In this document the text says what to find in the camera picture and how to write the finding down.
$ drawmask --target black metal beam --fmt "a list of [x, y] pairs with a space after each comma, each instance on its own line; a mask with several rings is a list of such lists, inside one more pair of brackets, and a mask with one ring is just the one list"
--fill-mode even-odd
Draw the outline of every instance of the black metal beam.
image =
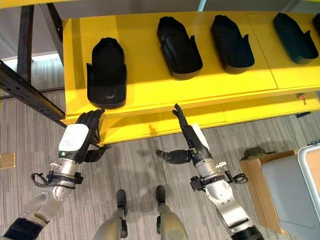
[[[52, 92], [56, 92], [56, 91], [62, 91], [65, 90], [64, 86], [58, 86], [58, 87], [52, 87], [52, 88], [46, 88], [46, 89], [41, 89], [38, 90], [40, 93], [45, 94], [45, 93], [52, 93]], [[0, 100], [3, 99], [12, 99], [14, 98], [14, 96], [12, 95], [4, 95], [4, 96], [0, 96]]]
[[63, 26], [62, 20], [53, 3], [40, 4], [46, 25], [49, 28], [53, 43], [64, 65]]
[[31, 83], [31, 53], [34, 8], [34, 5], [21, 7], [18, 62], [16, 66], [16, 72], [29, 83]]
[[62, 127], [65, 113], [0, 60], [0, 88]]

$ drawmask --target robot forearm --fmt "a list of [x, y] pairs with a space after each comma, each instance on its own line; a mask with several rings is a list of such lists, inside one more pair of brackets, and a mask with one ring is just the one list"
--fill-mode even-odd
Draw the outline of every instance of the robot forearm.
[[33, 198], [9, 227], [4, 237], [14, 240], [34, 240], [57, 214], [79, 183], [76, 161], [60, 158], [50, 165], [52, 176], [44, 191]]

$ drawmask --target plastic container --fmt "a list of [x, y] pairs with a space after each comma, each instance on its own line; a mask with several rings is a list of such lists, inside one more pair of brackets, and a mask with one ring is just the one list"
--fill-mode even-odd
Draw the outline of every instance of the plastic container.
[[320, 197], [306, 158], [319, 149], [320, 145], [307, 146], [298, 155], [261, 166], [281, 227], [304, 240], [320, 239]]

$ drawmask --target yellow shelf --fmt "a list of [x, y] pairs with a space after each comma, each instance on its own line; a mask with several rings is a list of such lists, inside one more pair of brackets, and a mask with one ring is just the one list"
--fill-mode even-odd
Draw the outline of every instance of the yellow shelf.
[[[255, 64], [242, 74], [223, 71], [215, 52], [210, 26], [216, 15], [237, 23], [249, 42]], [[203, 68], [189, 80], [173, 79], [157, 38], [159, 19], [173, 16], [195, 35]], [[101, 38], [116, 38], [125, 53], [127, 100], [124, 107], [108, 110], [110, 117], [169, 110], [176, 102], [189, 108], [244, 99], [277, 89], [268, 64], [244, 12], [170, 12], [68, 19], [64, 22], [64, 79], [67, 118], [96, 109], [87, 99], [86, 63]]]
[[78, 1], [78, 0], [0, 0], [0, 9], [35, 5], [35, 4], [67, 2], [67, 1]]
[[[189, 124], [198, 123], [201, 128], [210, 128], [319, 109], [320, 103], [317, 95], [310, 92], [306, 94], [306, 105], [293, 94], [188, 108], [183, 111]], [[179, 122], [171, 111], [104, 118], [100, 121], [100, 144], [179, 132], [181, 132]]]
[[[320, 51], [320, 37], [313, 26], [314, 14], [287, 13], [305, 33], [310, 30], [312, 40]], [[254, 34], [279, 89], [320, 85], [320, 57], [308, 64], [293, 62], [286, 53], [274, 29], [276, 13], [247, 13]]]
[[[254, 66], [237, 75], [220, 66], [210, 33], [216, 15], [237, 23], [242, 35], [249, 34]], [[171, 12], [112, 15], [64, 21], [64, 79], [66, 122], [82, 112], [95, 110], [87, 99], [86, 63], [101, 38], [113, 37], [125, 52], [127, 101], [125, 106], [107, 110], [104, 118], [128, 117], [169, 111], [179, 102], [184, 108], [211, 106], [243, 100], [311, 92], [320, 89], [320, 57], [306, 65], [289, 59], [273, 30], [275, 13]], [[311, 14], [291, 14], [303, 30], [313, 29]], [[159, 19], [173, 16], [195, 35], [203, 61], [199, 75], [189, 80], [173, 79], [167, 69], [157, 38]]]

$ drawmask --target gray carpet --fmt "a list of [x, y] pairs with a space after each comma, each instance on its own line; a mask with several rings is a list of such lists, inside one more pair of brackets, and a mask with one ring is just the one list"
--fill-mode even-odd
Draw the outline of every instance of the gray carpet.
[[[57, 78], [54, 67], [45, 67], [40, 78]], [[65, 108], [64, 92], [46, 97]], [[231, 172], [241, 172], [239, 159], [248, 148], [260, 146], [266, 151], [283, 152], [306, 146], [320, 137], [320, 113], [297, 119], [284, 116], [205, 129], [203, 131], [216, 161], [227, 161]], [[41, 189], [30, 174], [47, 172], [57, 158], [64, 129], [15, 99], [1, 103], [0, 153], [16, 152], [16, 167], [0, 170], [0, 231], [4, 233], [26, 203]], [[102, 159], [84, 163], [84, 176], [58, 212], [40, 234], [39, 240], [91, 240], [98, 227], [116, 209], [116, 191], [124, 189], [128, 198], [128, 240], [159, 240], [156, 233], [157, 204], [155, 189], [165, 186], [167, 204], [181, 218], [190, 240], [230, 239], [214, 205], [202, 192], [193, 192], [189, 180], [195, 176], [192, 164], [169, 165], [156, 155], [156, 149], [186, 149], [182, 134], [172, 134], [112, 144]], [[257, 221], [248, 188], [232, 186], [235, 197]], [[298, 239], [273, 233], [258, 225], [266, 240]]]

